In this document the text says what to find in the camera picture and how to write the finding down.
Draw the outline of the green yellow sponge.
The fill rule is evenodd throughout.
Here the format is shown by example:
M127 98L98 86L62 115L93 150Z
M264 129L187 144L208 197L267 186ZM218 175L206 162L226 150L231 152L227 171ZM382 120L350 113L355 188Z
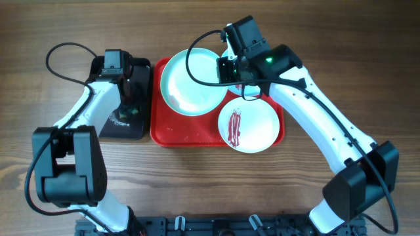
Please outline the green yellow sponge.
M131 106L131 107L120 107L118 111L119 118L122 120L128 120L132 119L135 115L138 115L140 113L138 107Z

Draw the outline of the light blue plate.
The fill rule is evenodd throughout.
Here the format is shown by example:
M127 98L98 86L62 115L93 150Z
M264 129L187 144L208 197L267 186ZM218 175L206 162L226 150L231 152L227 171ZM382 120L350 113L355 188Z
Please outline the light blue plate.
M229 59L236 59L237 56L234 55L229 49L226 49L222 57L229 57ZM244 92L242 91L242 85L232 85L228 87L228 90L238 96L241 96L244 93L244 96L258 96L260 94L260 88L257 86L246 85Z
M160 89L165 103L185 116L200 116L214 110L227 94L227 87L210 87L193 81L187 73L206 83L218 83L217 58L209 49L194 48L186 57L186 50L174 55L163 69Z

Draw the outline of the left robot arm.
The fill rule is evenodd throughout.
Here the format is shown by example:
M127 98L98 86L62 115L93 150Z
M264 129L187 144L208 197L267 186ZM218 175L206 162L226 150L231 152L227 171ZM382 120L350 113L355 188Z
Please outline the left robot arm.
M106 67L84 82L85 92L52 127L32 136L33 160L24 194L39 214L79 213L105 235L143 235L133 210L107 189L107 172L98 135L128 90L131 66Z

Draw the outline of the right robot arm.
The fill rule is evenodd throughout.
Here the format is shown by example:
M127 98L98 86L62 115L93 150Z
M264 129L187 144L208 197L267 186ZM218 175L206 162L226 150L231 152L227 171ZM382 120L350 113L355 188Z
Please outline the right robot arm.
M393 228L381 224L378 227L397 234L398 217L390 196L399 161L394 145L389 141L378 144L355 127L315 85L301 60L287 46L270 49L255 43L243 48L230 43L226 51L228 55L218 60L221 81L259 86L302 126L334 173L322 190L322 201L309 212L317 231L333 233L385 198Z

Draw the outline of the black plastic tray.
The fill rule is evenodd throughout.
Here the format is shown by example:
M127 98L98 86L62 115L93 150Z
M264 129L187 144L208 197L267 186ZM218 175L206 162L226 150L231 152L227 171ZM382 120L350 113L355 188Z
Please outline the black plastic tray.
M83 112L86 125L93 126L99 137L138 140L148 128L151 97L151 64L146 58L130 57L130 66L134 66L131 78L133 103L128 106L138 107L140 113L132 119L122 120L118 111L121 99L117 80L119 77L102 77L104 56L94 59L87 80L94 90L93 100Z

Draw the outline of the red plastic tray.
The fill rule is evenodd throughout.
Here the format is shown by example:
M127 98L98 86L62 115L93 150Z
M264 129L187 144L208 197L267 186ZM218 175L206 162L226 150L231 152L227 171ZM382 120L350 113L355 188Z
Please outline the red plastic tray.
M218 118L221 109L231 100L239 98L227 91L224 100L212 111L200 116L185 116L173 111L163 99L160 79L163 69L170 58L164 58L156 64L152 98L152 120L150 135L154 142L165 147L222 147L228 146L221 138ZM261 100L269 103L280 120L280 133L272 144L278 144L285 135L284 113L280 105L263 96Z

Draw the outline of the light blue plate top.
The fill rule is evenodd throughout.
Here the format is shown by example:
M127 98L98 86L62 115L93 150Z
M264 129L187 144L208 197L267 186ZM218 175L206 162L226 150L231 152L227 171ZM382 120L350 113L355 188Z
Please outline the light blue plate top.
M229 49L226 49L222 57L229 57L229 59L236 59L237 56L234 55ZM244 93L244 96L258 96L260 94L260 88L257 86L246 85L244 92L242 91L242 85L232 85L228 87L228 90L238 96L241 96Z

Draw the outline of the white plate with stain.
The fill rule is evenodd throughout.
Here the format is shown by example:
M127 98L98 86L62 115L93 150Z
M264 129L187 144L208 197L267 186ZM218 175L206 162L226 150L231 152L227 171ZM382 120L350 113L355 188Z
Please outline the white plate with stain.
M280 133L280 120L274 108L264 100L239 97L221 109L218 129L231 148L257 153L275 142Z

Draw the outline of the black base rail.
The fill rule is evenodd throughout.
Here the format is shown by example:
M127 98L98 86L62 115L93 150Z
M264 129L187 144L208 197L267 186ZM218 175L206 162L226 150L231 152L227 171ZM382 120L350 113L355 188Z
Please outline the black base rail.
M138 217L143 235L217 236L217 235L320 235L306 214L282 214L275 217L252 215L248 218L176 218Z

